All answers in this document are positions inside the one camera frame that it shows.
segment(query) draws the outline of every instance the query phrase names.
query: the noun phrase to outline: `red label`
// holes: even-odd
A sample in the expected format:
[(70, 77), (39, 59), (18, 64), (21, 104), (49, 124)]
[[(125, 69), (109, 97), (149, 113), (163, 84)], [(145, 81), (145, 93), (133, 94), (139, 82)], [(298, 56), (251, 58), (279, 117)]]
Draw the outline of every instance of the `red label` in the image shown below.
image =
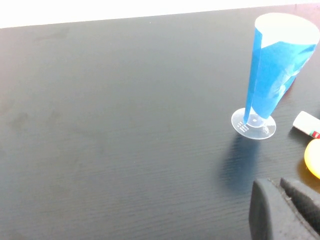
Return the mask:
[(320, 133), (318, 133), (317, 131), (314, 131), (311, 135), (314, 139), (320, 139)]

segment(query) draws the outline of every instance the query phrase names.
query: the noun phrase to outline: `white wall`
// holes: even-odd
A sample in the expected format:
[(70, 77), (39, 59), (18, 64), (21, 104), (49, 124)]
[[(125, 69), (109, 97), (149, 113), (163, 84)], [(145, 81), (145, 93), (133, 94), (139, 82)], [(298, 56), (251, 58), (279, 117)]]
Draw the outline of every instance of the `white wall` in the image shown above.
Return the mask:
[(193, 13), (320, 0), (2, 0), (0, 28)]

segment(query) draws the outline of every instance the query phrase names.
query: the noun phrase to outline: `white eraser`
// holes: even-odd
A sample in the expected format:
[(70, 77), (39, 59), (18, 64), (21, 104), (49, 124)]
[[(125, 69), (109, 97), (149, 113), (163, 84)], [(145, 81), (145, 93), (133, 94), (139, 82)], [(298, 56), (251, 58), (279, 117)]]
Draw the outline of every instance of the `white eraser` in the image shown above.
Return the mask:
[(320, 120), (305, 111), (301, 111), (296, 116), (293, 126), (310, 136), (314, 132), (320, 132)]

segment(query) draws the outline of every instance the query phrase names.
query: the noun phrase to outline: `wood grain texture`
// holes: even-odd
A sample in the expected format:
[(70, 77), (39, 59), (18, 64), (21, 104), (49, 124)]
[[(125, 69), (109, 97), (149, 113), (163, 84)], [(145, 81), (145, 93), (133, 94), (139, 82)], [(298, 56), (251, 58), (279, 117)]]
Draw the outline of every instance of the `wood grain texture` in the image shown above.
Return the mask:
[(2, 240), (249, 239), (255, 178), (319, 191), (301, 162), (320, 117), (317, 49), (264, 141), (238, 136), (261, 7), (0, 31)]

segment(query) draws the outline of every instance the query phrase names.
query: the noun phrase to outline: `orange ball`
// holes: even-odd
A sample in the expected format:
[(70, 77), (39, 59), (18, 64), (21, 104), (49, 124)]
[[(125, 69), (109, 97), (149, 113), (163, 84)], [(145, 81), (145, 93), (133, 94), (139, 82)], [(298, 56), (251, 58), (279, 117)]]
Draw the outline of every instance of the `orange ball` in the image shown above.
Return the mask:
[(310, 172), (320, 179), (320, 139), (309, 142), (304, 151), (304, 161)]

